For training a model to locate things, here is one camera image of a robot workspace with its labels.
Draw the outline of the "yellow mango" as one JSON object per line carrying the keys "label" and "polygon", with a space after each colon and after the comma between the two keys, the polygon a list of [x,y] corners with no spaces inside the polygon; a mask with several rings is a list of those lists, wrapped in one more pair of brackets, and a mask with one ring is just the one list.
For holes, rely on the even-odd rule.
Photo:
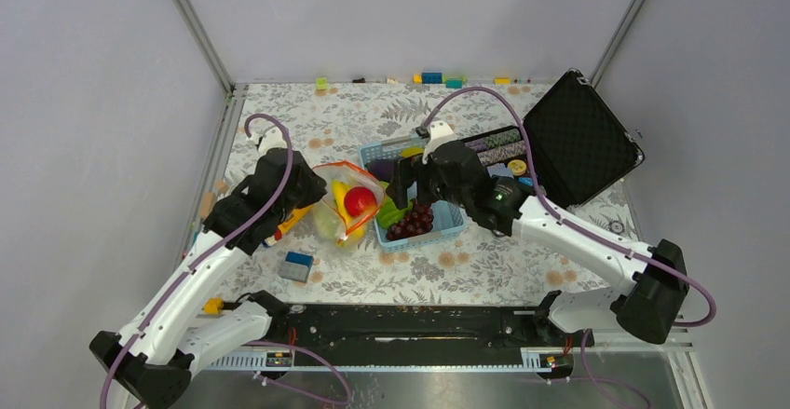
{"label": "yellow mango", "polygon": [[420,146],[411,146],[401,150],[400,157],[401,158],[409,158],[414,156],[420,156],[424,153],[424,148]]}

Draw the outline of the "dark purple eggplant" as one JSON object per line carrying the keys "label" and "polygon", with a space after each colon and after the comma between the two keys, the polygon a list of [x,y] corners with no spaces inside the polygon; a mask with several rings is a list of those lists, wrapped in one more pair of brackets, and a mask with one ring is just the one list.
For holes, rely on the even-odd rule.
{"label": "dark purple eggplant", "polygon": [[365,165],[365,168],[380,182],[390,183],[392,181],[397,161],[391,158],[373,159]]}

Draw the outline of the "green star fruit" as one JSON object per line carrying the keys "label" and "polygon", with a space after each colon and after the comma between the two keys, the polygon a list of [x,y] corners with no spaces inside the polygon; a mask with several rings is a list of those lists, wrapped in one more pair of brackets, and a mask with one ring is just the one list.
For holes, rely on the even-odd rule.
{"label": "green star fruit", "polygon": [[375,219],[382,229],[388,230],[392,225],[401,221],[410,210],[411,208],[409,206],[399,209],[395,203],[388,198],[382,204]]}

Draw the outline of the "light blue plastic basket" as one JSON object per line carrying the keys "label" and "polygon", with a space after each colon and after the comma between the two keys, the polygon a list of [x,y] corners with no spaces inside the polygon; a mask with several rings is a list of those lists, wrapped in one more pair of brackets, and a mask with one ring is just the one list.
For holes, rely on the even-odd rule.
{"label": "light blue plastic basket", "polygon": [[[403,150],[413,147],[423,148],[426,141],[418,136],[406,136],[384,142],[368,143],[359,148],[362,166],[367,169],[368,164],[375,160],[397,159]],[[462,209],[447,201],[436,201],[431,205],[433,222],[431,230],[417,234],[414,237],[389,240],[387,230],[378,222],[373,223],[373,231],[385,252],[398,252],[416,248],[427,244],[447,241],[457,237],[466,226]]]}

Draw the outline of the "dark purple grapes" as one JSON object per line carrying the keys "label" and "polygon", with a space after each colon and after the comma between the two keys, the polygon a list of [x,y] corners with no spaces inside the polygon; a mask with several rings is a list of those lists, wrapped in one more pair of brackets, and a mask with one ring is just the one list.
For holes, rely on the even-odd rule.
{"label": "dark purple grapes", "polygon": [[428,205],[415,204],[404,218],[387,230],[389,241],[425,235],[433,230],[434,214]]}

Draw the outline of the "red apple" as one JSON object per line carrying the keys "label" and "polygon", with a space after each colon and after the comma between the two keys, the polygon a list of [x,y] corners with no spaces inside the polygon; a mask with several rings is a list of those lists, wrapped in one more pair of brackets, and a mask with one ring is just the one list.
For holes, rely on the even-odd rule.
{"label": "red apple", "polygon": [[364,186],[354,186],[346,192],[343,206],[349,216],[361,217],[377,205],[375,193]]}

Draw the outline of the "clear zip top bag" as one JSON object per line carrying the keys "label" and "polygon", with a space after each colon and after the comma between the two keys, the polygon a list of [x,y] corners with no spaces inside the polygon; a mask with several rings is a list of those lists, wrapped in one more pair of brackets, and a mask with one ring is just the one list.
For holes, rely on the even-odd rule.
{"label": "clear zip top bag", "polygon": [[325,195],[311,211],[316,235],[338,248],[358,246],[383,205],[382,184],[349,161],[325,163],[313,171],[326,183]]}

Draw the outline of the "yellow banana bunch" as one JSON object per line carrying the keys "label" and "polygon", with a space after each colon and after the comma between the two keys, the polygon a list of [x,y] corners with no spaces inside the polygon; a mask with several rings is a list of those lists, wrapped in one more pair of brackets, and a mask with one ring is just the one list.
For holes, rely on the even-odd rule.
{"label": "yellow banana bunch", "polygon": [[350,231],[350,228],[356,224],[356,220],[350,215],[345,205],[345,198],[349,191],[350,186],[348,184],[338,180],[332,181],[332,192],[335,205],[346,226],[345,233],[347,237],[338,242],[338,245],[342,247],[357,246],[361,242],[365,232],[364,226],[357,227],[354,231]]}

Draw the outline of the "green white cabbage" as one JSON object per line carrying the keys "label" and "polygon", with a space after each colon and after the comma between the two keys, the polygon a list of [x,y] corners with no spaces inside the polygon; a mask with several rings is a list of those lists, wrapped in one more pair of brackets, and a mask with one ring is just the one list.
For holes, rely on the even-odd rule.
{"label": "green white cabbage", "polygon": [[316,204],[311,212],[317,235],[331,243],[336,243],[346,233],[346,226],[337,211],[324,205]]}

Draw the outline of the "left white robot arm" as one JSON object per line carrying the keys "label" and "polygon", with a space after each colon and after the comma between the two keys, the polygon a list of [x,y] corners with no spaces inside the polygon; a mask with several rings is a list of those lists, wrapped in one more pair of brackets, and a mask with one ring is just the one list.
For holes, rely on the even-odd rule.
{"label": "left white robot arm", "polygon": [[288,308],[267,292],[187,330],[218,285],[293,211],[320,201],[325,187],[297,151],[271,148],[259,157],[254,173],[214,204],[191,251],[145,308],[118,332],[100,331],[91,340],[91,353],[107,371],[100,406],[123,408],[136,399],[169,408],[195,375],[231,350],[259,339],[283,341]]}

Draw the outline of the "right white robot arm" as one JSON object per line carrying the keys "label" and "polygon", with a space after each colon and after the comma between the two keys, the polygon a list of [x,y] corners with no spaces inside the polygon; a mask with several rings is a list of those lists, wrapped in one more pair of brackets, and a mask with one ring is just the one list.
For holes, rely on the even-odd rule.
{"label": "right white robot arm", "polygon": [[620,327],[644,342],[661,345],[677,326],[689,291],[679,246],[663,239],[651,246],[593,225],[563,210],[523,182],[492,176],[461,141],[449,141],[394,163],[387,188],[397,207],[410,190],[421,205],[447,201],[477,225],[514,239],[534,241],[576,262],[606,282],[584,293],[550,293],[534,331],[556,346],[570,334]]}

